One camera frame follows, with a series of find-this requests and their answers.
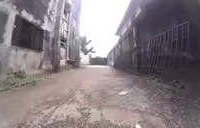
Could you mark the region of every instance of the weathered wall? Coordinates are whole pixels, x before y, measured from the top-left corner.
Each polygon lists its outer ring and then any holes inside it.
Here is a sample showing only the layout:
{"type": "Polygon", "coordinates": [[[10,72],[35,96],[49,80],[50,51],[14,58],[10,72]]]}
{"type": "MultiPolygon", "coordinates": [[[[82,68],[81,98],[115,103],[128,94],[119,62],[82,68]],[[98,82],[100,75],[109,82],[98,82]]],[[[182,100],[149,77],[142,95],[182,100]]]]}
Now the weathered wall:
{"type": "Polygon", "coordinates": [[[3,0],[0,1],[0,72],[10,70],[38,70],[42,60],[49,64],[52,30],[58,0],[3,0]],[[19,14],[31,23],[49,32],[44,39],[44,51],[36,52],[11,45],[15,16],[19,14]]]}

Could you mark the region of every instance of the tree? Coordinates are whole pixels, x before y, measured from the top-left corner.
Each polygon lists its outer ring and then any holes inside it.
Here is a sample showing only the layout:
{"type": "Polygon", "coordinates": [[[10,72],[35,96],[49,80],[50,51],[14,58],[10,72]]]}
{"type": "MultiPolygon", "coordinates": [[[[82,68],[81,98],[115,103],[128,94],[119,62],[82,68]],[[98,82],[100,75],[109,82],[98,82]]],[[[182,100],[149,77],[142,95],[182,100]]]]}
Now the tree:
{"type": "Polygon", "coordinates": [[[84,37],[80,37],[80,46],[81,46],[81,52],[84,55],[88,55],[89,53],[95,53],[95,51],[93,51],[93,47],[91,47],[90,49],[87,48],[87,46],[91,43],[91,40],[87,41],[86,36],[84,37]]]}

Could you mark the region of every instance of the overcast sky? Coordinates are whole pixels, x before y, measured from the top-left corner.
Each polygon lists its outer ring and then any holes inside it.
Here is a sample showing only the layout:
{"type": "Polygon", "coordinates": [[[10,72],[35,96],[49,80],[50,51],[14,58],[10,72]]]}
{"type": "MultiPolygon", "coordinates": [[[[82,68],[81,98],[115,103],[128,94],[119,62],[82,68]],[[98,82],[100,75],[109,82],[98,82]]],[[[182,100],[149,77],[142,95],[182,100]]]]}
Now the overcast sky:
{"type": "Polygon", "coordinates": [[[117,27],[130,0],[82,0],[81,35],[86,35],[96,54],[106,57],[117,43],[117,27]]]}

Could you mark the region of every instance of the metal gate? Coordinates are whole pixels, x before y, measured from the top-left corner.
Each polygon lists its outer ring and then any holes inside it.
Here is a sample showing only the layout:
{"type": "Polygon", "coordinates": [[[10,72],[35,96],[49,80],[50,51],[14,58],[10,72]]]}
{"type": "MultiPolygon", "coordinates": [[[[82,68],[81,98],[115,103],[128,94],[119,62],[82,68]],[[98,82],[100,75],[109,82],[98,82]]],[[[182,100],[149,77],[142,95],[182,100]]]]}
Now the metal gate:
{"type": "Polygon", "coordinates": [[[162,75],[188,63],[190,57],[190,24],[184,22],[162,32],[138,49],[137,70],[143,74],[162,75]]]}

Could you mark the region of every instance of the dirt road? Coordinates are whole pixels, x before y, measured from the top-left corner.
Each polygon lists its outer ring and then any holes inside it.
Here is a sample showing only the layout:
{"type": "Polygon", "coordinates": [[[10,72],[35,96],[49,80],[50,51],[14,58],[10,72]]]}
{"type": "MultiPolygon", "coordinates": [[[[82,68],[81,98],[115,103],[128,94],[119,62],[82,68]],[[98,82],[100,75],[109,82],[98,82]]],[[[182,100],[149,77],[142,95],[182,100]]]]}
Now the dirt road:
{"type": "Polygon", "coordinates": [[[1,94],[0,128],[188,128],[198,125],[197,102],[155,80],[88,66],[1,94]]]}

